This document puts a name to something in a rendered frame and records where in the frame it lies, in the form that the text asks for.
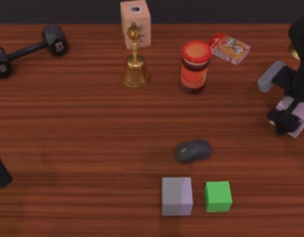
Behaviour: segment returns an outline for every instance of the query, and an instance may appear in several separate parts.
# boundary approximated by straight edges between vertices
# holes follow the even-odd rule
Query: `gold bell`
[[[288,52],[291,56],[293,56],[295,59],[300,60],[298,53],[296,52],[294,46],[292,44],[288,47]]]
[[[144,57],[138,55],[138,40],[141,30],[135,23],[132,23],[127,35],[132,41],[132,55],[127,58],[126,70],[122,77],[123,83],[132,88],[143,87],[149,83],[150,76]]]

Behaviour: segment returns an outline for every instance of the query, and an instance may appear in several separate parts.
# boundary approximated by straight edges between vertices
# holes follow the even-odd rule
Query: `black dumbbell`
[[[68,50],[67,39],[59,26],[46,25],[42,33],[42,42],[20,49],[11,54],[6,54],[0,47],[0,78],[7,78],[12,73],[10,61],[47,48],[53,56],[62,56]]]

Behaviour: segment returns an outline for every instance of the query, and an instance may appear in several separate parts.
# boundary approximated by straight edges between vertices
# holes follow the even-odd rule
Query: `green cube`
[[[229,211],[232,205],[232,196],[228,181],[206,182],[203,194],[207,212]]]

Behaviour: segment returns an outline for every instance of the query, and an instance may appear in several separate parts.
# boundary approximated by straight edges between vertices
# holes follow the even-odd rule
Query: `computer mouse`
[[[197,159],[209,158],[212,148],[209,142],[193,140],[180,143],[175,150],[175,157],[180,162],[191,162]]]

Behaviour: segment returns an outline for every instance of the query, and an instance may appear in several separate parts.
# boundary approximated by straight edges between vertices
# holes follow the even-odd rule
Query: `wooden table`
[[[0,190],[0,237],[304,237],[304,131],[277,137],[266,114],[282,97],[258,77],[287,53],[288,25],[155,25],[141,49],[152,75],[121,82],[121,27],[62,25],[71,51],[13,62],[0,80],[0,154],[14,182]],[[12,52],[39,40],[42,25],[0,25]],[[178,88],[190,39],[222,31],[252,46],[233,66],[213,57],[205,91]],[[177,163],[175,146],[206,139],[209,160]],[[192,177],[191,217],[161,217],[161,178]],[[228,213],[206,213],[206,181],[230,181]]]

